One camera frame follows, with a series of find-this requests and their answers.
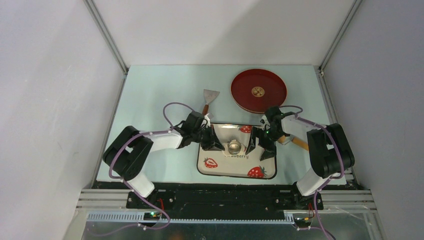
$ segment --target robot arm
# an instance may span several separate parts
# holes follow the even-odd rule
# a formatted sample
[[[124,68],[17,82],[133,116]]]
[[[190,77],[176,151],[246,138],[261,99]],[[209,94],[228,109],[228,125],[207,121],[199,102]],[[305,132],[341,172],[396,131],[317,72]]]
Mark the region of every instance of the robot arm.
[[[200,143],[204,150],[221,151],[224,146],[220,143],[208,116],[199,112],[191,112],[181,127],[175,126],[167,131],[150,132],[136,138],[118,156],[113,170],[118,173],[131,187],[147,197],[155,188],[146,175],[141,171],[150,152],[164,149],[180,149],[190,143]],[[140,133],[133,126],[127,126],[107,148],[103,154],[104,162],[111,166],[113,159],[125,143]]]
[[[330,177],[340,176],[341,166],[336,150],[328,147],[332,143],[329,136],[320,127],[296,118],[293,112],[282,113],[277,106],[271,107],[265,112],[262,123],[269,128],[265,129],[264,127],[263,134],[259,134],[259,145],[261,145],[261,138],[268,138],[282,144],[294,139],[307,143],[311,168],[304,177],[295,183],[295,192],[300,193],[301,196],[310,196]],[[325,129],[331,134],[340,151],[343,168],[347,169],[353,166],[355,158],[343,128],[334,123],[325,126]]]
[[[307,143],[312,168],[302,179],[295,182],[293,192],[297,196],[310,196],[331,176],[336,177],[341,174],[341,166],[335,149],[328,148],[328,145],[332,143],[319,127],[299,120],[293,112],[282,113],[277,106],[269,108],[261,122],[264,128],[254,127],[252,129],[246,154],[249,154],[255,148],[256,138],[259,140],[258,144],[264,148],[261,160],[276,155],[275,142],[284,144],[292,139],[299,139]],[[141,196],[147,197],[154,189],[153,183],[141,172],[150,152],[163,149],[180,149],[192,142],[200,143],[204,150],[225,150],[207,116],[193,111],[181,123],[181,127],[176,126],[168,131],[150,133],[137,138],[118,156],[113,170]],[[337,144],[344,169],[353,166],[355,158],[342,127],[335,123],[326,126],[326,130]],[[119,149],[130,138],[139,133],[140,131],[133,126],[127,126],[103,154],[105,163],[110,166]]]

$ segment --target gold emblem on plate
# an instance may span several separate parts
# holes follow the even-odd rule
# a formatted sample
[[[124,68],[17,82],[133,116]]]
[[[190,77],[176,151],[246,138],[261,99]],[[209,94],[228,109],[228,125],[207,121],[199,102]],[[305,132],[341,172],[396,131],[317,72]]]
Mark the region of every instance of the gold emblem on plate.
[[[265,94],[265,90],[260,86],[255,86],[252,88],[252,94],[253,96],[260,98]]]

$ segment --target silver reflective surface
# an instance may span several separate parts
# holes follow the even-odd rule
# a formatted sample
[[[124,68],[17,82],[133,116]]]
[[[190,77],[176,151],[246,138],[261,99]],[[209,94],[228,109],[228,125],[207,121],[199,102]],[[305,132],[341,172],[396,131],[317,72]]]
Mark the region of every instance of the silver reflective surface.
[[[232,140],[228,144],[228,152],[231,155],[237,155],[242,150],[242,144],[237,140]]]
[[[362,214],[322,214],[322,223],[338,240],[369,240],[368,228]],[[296,231],[287,224],[170,224],[162,230],[129,227],[109,236],[95,237],[89,232],[103,234],[127,223],[87,222],[83,240],[325,240],[320,230]],[[312,226],[318,227],[315,219]]]

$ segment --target light blue table surface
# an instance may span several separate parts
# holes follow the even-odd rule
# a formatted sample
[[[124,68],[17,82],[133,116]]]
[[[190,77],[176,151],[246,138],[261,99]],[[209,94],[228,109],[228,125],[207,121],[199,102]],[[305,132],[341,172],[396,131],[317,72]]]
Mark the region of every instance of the light blue table surface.
[[[241,109],[230,93],[231,82],[240,72],[259,68],[277,74],[287,86],[283,105],[297,105],[304,109],[303,118],[329,124],[318,79],[311,65],[133,65],[120,97],[108,147],[128,125],[138,130],[157,131],[168,128],[162,109],[170,102],[181,102],[202,112],[205,100],[203,89],[219,91],[211,103],[212,122],[258,125],[260,114]],[[187,118],[190,110],[181,105],[166,109],[173,124]],[[200,174],[197,170],[199,144],[182,149],[166,149],[149,154],[142,169],[152,182],[210,183],[210,184],[293,184],[311,167],[309,153],[289,143],[277,144],[277,175],[273,179],[249,179]],[[113,182],[109,166],[101,163],[97,180]],[[330,184],[346,184],[345,179]]]

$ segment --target white wall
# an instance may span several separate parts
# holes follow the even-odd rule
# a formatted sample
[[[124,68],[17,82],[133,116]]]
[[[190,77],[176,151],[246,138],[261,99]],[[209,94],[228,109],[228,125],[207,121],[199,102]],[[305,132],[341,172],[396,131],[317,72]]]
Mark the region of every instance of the white wall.
[[[58,240],[122,73],[82,0],[0,5],[0,239]]]
[[[354,0],[97,0],[127,64],[319,65]]]
[[[363,1],[325,69],[388,239],[423,239],[424,1]]]

